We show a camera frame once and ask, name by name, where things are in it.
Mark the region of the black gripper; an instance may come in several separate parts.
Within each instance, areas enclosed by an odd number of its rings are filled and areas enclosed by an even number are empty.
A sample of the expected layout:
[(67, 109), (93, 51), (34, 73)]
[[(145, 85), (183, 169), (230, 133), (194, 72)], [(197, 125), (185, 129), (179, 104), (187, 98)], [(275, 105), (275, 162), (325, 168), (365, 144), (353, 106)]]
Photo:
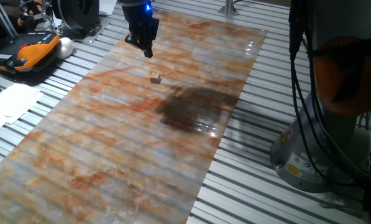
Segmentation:
[(125, 42), (143, 51), (144, 56), (153, 57), (153, 40), (156, 39), (159, 19), (153, 17), (151, 0), (119, 0), (124, 17), (129, 24)]

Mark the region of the bystander hand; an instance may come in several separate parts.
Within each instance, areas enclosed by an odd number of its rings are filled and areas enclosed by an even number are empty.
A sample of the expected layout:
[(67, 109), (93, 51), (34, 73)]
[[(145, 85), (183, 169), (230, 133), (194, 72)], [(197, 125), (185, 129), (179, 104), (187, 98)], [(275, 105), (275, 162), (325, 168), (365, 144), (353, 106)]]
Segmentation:
[(21, 0), (19, 8), (22, 12), (18, 18), (18, 31), (24, 33), (29, 29), (35, 29), (41, 19), (34, 19), (33, 16), (39, 15), (44, 11), (42, 0)]

